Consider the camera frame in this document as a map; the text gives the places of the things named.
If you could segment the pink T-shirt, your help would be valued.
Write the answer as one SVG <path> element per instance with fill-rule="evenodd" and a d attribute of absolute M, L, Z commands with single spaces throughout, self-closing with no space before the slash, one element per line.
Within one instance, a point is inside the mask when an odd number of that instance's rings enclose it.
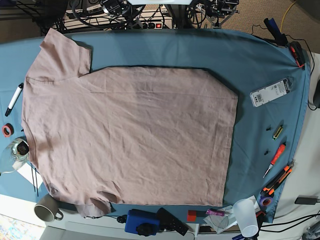
<path fill-rule="evenodd" d="M 50 195 L 84 217 L 111 203 L 220 207 L 238 96 L 202 69 L 106 67 L 48 31 L 21 125 Z"/>

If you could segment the red black block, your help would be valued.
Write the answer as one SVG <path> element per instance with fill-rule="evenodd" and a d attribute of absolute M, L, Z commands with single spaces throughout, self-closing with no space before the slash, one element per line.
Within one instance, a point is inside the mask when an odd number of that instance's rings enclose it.
<path fill-rule="evenodd" d="M 197 219 L 205 218 L 207 215 L 206 211 L 188 210 L 186 219 L 188 222 L 195 222 Z"/>

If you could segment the black remote control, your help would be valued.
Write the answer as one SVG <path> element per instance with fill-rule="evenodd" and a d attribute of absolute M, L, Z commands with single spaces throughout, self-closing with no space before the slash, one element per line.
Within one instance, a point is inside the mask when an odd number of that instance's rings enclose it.
<path fill-rule="evenodd" d="M 187 225 L 185 225 L 182 221 L 180 221 L 177 217 L 172 215 L 163 207 L 157 211 L 156 217 L 159 219 L 159 226 L 162 229 L 176 231 L 182 236 L 185 236 L 189 230 Z"/>

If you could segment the blue box with knob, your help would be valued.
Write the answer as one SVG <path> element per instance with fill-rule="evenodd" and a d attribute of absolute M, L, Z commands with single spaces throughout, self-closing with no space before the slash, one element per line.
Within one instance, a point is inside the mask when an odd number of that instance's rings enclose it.
<path fill-rule="evenodd" d="M 129 210 L 124 231 L 139 236 L 155 236 L 160 230 L 160 220 L 153 212 L 138 209 Z"/>

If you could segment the yellow green battery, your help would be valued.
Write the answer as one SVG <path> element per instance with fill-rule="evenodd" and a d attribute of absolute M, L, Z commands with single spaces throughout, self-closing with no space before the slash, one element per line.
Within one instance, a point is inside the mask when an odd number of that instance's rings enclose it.
<path fill-rule="evenodd" d="M 272 135 L 272 139 L 275 141 L 278 139 L 278 137 L 280 136 L 280 134 L 282 133 L 283 129 L 284 129 L 284 122 L 281 121 L 278 126 L 275 128 L 273 135 Z"/>

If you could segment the blue table cloth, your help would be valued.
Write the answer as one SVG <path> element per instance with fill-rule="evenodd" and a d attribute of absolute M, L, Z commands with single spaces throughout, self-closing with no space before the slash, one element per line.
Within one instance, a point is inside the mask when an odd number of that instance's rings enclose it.
<path fill-rule="evenodd" d="M 66 34 L 80 46 L 92 49 L 91 71 L 110 66 L 161 66 L 206 69 L 238 95 L 237 114 L 225 183 L 223 204 L 260 195 L 263 186 L 292 161 L 305 120 L 310 87 L 310 63 L 298 68 L 290 50 L 233 30 L 127 30 Z M 18 84 L 40 52 L 42 37 L 0 44 L 0 154 L 21 132 L 22 96 L 11 114 L 7 106 Z M 290 77 L 293 91 L 260 107 L 250 92 Z M 273 131 L 284 122 L 277 140 Z M 14 135 L 4 137 L 1 127 L 10 123 Z M 278 145 L 286 141 L 283 155 L 264 175 Z M 39 196 L 18 172 L 0 177 L 0 194 L 35 202 L 48 193 L 44 184 Z"/>

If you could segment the translucent plastic cup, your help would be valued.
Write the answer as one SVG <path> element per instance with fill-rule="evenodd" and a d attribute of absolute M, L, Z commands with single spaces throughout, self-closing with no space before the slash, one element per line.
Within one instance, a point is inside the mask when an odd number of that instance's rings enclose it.
<path fill-rule="evenodd" d="M 243 237 L 251 238 L 258 233 L 259 227 L 254 203 L 251 199 L 241 199 L 233 207 L 233 214 Z"/>

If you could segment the clear plastic package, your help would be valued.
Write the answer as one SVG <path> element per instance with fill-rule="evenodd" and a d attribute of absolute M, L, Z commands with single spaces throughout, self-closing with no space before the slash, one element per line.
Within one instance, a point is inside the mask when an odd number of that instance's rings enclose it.
<path fill-rule="evenodd" d="M 258 90 L 252 91 L 249 96 L 254 107 L 260 107 L 280 97 L 289 94 L 293 89 L 294 80 L 285 77 Z"/>

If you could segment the orange screwdriver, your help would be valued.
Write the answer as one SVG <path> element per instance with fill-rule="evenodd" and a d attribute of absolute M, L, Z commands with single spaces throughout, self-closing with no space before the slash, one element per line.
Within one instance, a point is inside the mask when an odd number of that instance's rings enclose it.
<path fill-rule="evenodd" d="M 287 143 L 286 142 L 283 142 L 277 149 L 274 157 L 272 158 L 269 166 L 268 166 L 268 169 L 266 170 L 265 174 L 263 175 L 263 178 L 268 174 L 268 172 L 270 171 L 270 169 L 275 165 L 275 163 L 277 162 L 277 160 L 279 159 L 279 157 L 283 154 L 283 152 L 285 151 L 286 149 L 286 146 L 287 146 Z"/>

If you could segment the orange utility knife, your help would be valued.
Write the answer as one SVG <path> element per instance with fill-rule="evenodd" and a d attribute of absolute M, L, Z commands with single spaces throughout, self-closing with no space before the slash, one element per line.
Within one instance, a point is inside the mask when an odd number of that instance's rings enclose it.
<path fill-rule="evenodd" d="M 285 166 L 267 185 L 261 190 L 260 195 L 262 197 L 273 197 L 276 189 L 282 184 L 287 176 L 293 171 L 295 163 Z"/>

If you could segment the white paper card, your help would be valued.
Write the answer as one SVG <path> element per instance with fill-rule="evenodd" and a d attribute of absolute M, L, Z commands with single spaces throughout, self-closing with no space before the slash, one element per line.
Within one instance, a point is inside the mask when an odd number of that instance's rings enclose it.
<path fill-rule="evenodd" d="M 24 177 L 27 181 L 33 184 L 31 166 L 28 163 L 25 163 L 21 168 L 17 170 L 17 172 L 22 177 Z M 38 189 L 39 189 L 40 186 L 43 184 L 43 179 L 38 172 L 37 172 L 37 182 L 38 182 Z"/>

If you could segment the grey ceramic mug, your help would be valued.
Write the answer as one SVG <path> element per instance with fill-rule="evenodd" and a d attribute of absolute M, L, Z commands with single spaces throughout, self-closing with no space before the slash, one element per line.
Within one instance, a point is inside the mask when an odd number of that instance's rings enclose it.
<path fill-rule="evenodd" d="M 61 221 L 64 217 L 58 202 L 49 194 L 45 195 L 35 206 L 35 215 L 44 222 Z"/>

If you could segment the red tape roll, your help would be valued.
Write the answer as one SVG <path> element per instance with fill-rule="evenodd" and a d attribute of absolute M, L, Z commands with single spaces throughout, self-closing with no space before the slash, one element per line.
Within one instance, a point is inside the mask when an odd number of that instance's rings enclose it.
<path fill-rule="evenodd" d="M 5 138 L 12 136 L 14 133 L 13 126 L 10 123 L 3 125 L 1 130 Z"/>

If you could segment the black red clamp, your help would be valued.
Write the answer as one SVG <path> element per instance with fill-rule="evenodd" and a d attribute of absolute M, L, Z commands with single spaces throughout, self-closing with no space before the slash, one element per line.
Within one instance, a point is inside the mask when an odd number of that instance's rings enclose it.
<path fill-rule="evenodd" d="M 289 49 L 290 49 L 290 52 L 291 52 L 293 58 L 295 59 L 297 66 L 304 70 L 306 60 L 305 60 L 303 49 L 302 49 L 302 46 L 300 45 L 300 43 L 297 41 L 290 42 Z"/>

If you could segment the black power adapter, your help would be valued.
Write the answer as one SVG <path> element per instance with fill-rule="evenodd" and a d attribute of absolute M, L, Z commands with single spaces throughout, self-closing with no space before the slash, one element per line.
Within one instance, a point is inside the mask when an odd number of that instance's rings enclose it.
<path fill-rule="evenodd" d="M 297 197 L 294 201 L 295 205 L 315 205 L 319 203 L 320 200 L 317 197 Z"/>

